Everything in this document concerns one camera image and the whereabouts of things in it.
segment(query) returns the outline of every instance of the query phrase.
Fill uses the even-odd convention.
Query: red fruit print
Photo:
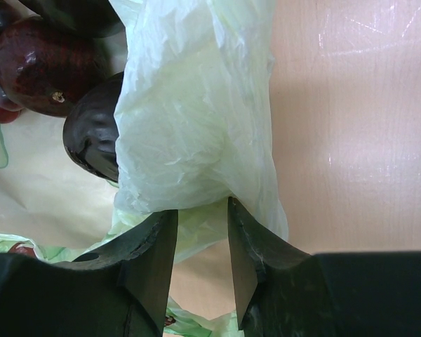
[[[8,253],[17,253],[17,254],[30,256],[32,258],[36,258],[34,249],[31,247],[25,247],[23,246],[24,244],[25,244],[24,242],[18,242],[17,244],[11,247]]]
[[[170,326],[174,323],[176,323],[176,319],[173,316],[166,316],[166,321],[163,325],[164,326]]]

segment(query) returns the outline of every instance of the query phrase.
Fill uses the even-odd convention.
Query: plastic bag
[[[209,205],[233,194],[286,239],[268,87],[275,1],[111,3],[128,39],[114,115],[120,134],[115,207],[148,214]],[[196,215],[203,218],[206,211]],[[218,220],[226,223],[222,214]],[[215,218],[215,212],[205,218]],[[203,219],[194,222],[198,227]]]
[[[172,299],[168,299],[166,317],[171,322],[164,331],[184,337],[243,337],[239,331],[235,312],[223,315],[211,321],[196,316],[181,307]]]

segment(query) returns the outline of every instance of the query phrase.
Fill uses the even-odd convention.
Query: table surface
[[[421,0],[278,0],[270,84],[290,243],[421,249]],[[234,309],[227,242],[174,269],[171,293]]]

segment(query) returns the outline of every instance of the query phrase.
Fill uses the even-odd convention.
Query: wooden table
[[[278,0],[274,158],[290,243],[421,249],[421,0]],[[226,243],[175,266],[171,293],[234,309]]]

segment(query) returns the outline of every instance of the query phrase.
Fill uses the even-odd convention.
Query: black object
[[[109,0],[19,0],[54,27],[80,37],[110,37],[124,29]]]
[[[119,179],[115,153],[119,130],[114,111],[122,83],[123,72],[87,93],[67,116],[62,134],[70,159],[87,172],[115,183]]]
[[[0,337],[159,337],[178,229],[165,211],[72,263],[0,254]]]
[[[9,25],[21,18],[21,14],[14,7],[0,0],[0,35]]]
[[[421,337],[421,253],[311,256],[229,200],[236,310],[245,337]],[[73,263],[0,254],[0,337],[159,337],[177,211],[149,217]]]
[[[421,336],[421,252],[308,255],[229,200],[229,246],[246,337]]]

